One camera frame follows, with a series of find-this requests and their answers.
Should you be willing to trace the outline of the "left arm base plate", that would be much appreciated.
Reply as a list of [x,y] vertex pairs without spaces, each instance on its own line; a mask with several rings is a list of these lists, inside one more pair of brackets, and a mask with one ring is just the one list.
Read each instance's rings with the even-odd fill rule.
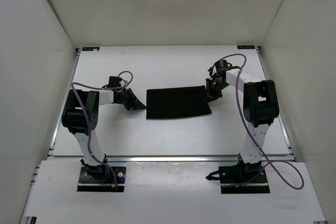
[[105,193],[124,192],[127,168],[124,166],[112,166],[111,168],[113,169],[115,177],[106,166],[90,166],[85,164],[82,159],[77,191]]

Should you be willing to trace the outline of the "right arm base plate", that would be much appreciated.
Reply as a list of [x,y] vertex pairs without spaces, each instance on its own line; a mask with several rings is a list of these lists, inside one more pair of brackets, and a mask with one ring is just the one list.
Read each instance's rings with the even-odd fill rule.
[[268,194],[270,188],[262,162],[244,163],[241,157],[233,166],[220,166],[205,178],[220,182],[222,194]]

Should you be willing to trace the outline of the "black skirt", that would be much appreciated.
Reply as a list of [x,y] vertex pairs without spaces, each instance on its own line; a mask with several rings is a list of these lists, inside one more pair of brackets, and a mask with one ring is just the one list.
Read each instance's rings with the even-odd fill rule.
[[211,114],[212,111],[205,98],[204,86],[148,89],[146,118],[170,120]]

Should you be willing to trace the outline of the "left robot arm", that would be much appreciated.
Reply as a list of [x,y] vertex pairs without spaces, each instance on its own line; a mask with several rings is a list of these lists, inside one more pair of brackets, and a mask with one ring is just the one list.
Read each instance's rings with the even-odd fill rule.
[[96,135],[99,107],[121,104],[127,111],[146,109],[129,88],[132,81],[121,78],[124,73],[131,74],[123,71],[117,76],[110,76],[108,83],[101,88],[72,82],[61,116],[63,127],[76,138],[81,148],[81,163],[86,173],[98,183],[109,182],[114,187],[118,185],[115,169],[109,165]]

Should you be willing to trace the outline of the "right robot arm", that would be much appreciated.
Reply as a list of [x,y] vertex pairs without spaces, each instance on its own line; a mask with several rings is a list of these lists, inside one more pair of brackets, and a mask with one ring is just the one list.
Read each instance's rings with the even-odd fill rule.
[[210,67],[209,78],[206,79],[206,101],[212,102],[221,98],[222,90],[234,86],[236,92],[243,94],[243,106],[238,107],[242,122],[246,124],[246,138],[243,152],[238,156],[235,165],[236,178],[248,182],[261,170],[261,148],[266,133],[279,115],[279,105],[275,83],[272,80],[261,80],[242,71],[222,59]]

